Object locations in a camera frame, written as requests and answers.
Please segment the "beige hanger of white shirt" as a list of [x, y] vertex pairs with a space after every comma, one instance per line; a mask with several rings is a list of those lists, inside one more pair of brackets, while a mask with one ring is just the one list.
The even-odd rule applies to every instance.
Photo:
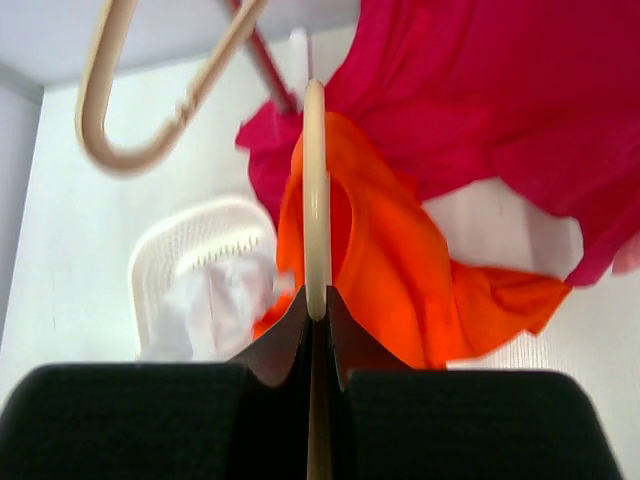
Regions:
[[163, 69], [120, 76], [117, 68], [138, 3], [106, 1], [78, 87], [75, 129], [87, 158], [112, 175], [134, 175], [166, 157], [234, 56], [254, 33], [265, 1], [245, 1], [183, 90]]

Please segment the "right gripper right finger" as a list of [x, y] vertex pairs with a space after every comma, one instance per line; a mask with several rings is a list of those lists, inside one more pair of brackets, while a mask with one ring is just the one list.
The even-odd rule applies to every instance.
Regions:
[[327, 298], [337, 479], [617, 479], [596, 412], [569, 376], [413, 370]]

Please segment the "orange t shirt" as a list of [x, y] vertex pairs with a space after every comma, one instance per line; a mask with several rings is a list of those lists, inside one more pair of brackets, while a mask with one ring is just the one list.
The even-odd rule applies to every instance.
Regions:
[[414, 187], [347, 118], [326, 117], [332, 279], [353, 318], [415, 369], [489, 354], [543, 330], [562, 280], [453, 260]]

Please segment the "white t shirt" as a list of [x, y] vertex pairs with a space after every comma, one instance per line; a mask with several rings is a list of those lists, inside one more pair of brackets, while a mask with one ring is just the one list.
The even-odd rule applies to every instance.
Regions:
[[253, 341], [254, 326], [294, 287], [294, 275], [260, 251], [197, 267], [162, 297], [140, 359], [226, 361]]

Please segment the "beige hanger of orange shirt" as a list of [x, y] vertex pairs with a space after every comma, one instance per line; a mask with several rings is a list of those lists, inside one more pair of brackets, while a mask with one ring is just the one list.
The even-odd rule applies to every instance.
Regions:
[[324, 86], [309, 81], [303, 109], [303, 228], [307, 313], [312, 327], [307, 477], [332, 477], [327, 393], [327, 287], [331, 280], [330, 182]]

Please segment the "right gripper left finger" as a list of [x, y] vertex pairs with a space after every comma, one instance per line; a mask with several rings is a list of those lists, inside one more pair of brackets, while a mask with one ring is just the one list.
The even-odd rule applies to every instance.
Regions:
[[298, 294], [224, 363], [49, 364], [1, 417], [5, 479], [303, 479], [311, 332]]

